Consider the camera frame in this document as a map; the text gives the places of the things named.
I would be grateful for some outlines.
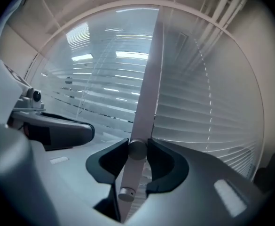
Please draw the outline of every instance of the glass pane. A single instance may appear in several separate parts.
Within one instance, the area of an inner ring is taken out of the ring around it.
[[[130,138],[157,14],[118,8],[59,34],[32,82],[46,110],[91,123],[91,143]]]
[[[248,60],[234,40],[205,20],[170,8],[163,9],[163,17],[152,136],[214,155],[250,178],[259,162],[264,122]]]

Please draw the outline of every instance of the cylindrical joint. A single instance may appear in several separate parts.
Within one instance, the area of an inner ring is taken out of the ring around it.
[[[142,160],[147,156],[147,145],[141,139],[133,139],[129,143],[129,157],[133,160]]]
[[[135,197],[135,191],[129,187],[123,187],[120,189],[118,198],[125,202],[132,202]]]

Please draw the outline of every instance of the white wall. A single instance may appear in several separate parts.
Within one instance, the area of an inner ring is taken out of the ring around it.
[[[0,37],[0,59],[7,66],[24,77],[36,54],[35,49],[5,25]]]
[[[260,165],[264,167],[275,153],[275,20],[260,1],[248,0],[228,30],[247,56],[261,91],[265,148]]]

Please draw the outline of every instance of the gray plastic housing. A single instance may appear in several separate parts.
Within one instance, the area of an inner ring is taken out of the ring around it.
[[[16,105],[13,109],[13,111],[32,111],[34,101],[29,97],[20,96],[19,99],[16,102]],[[44,104],[40,102],[38,107],[34,108],[35,111],[44,111]]]
[[[24,122],[29,129],[29,139],[41,142],[46,150],[70,148],[90,142],[94,127],[66,117],[40,112],[13,112],[12,118]]]
[[[259,210],[263,202],[259,190],[221,160],[170,143],[151,143],[182,155],[189,165],[188,175],[170,192],[149,194],[125,225],[245,225]],[[46,152],[41,143],[0,126],[0,189],[34,225],[121,226],[93,209],[96,202],[107,197],[110,185],[96,182],[84,164],[92,154],[109,146],[105,143],[93,149],[87,146]],[[69,160],[50,163],[51,158],[59,156]],[[236,217],[228,213],[214,187],[220,179],[230,182],[247,205]]]

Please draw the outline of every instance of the black plastic part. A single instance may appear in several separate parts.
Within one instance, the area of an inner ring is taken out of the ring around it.
[[[39,141],[43,145],[51,145],[49,127],[34,126],[29,123],[24,123],[24,127],[28,128],[27,136],[30,140]]]
[[[114,184],[128,159],[128,139],[101,150],[86,160],[86,169],[98,183]]]
[[[97,205],[94,206],[94,209],[110,217],[111,219],[114,219],[115,221],[121,221],[118,210],[118,200],[115,191],[115,184],[111,185],[108,198],[101,200]]]
[[[37,91],[37,90],[34,91],[34,93],[33,93],[33,99],[36,102],[40,101],[41,100],[41,93],[39,91]]]
[[[91,140],[93,140],[93,138],[94,138],[95,129],[94,129],[94,126],[92,124],[89,124],[89,123],[86,123],[86,122],[82,122],[82,121],[73,120],[73,119],[64,117],[62,115],[57,115],[57,114],[52,114],[52,113],[47,113],[47,112],[40,112],[40,113],[37,113],[37,114],[40,114],[40,115],[43,115],[43,116],[46,116],[46,117],[50,117],[50,118],[55,118],[55,119],[60,119],[60,120],[66,120],[66,121],[72,121],[72,122],[76,122],[76,123],[79,123],[79,124],[88,125],[88,126],[91,127],[92,132],[93,132]]]
[[[86,160],[86,169],[98,183],[111,185],[108,198],[101,200],[94,209],[120,222],[115,179],[128,159],[128,139],[124,139],[104,150],[91,155]]]
[[[72,81],[65,81],[65,84],[72,84]]]
[[[189,165],[180,154],[148,139],[148,162],[152,170],[152,182],[147,184],[146,194],[166,193],[178,187],[189,173]]]
[[[275,186],[275,153],[272,155],[269,164],[266,168],[257,170],[254,177],[254,184],[263,193],[270,192]]]

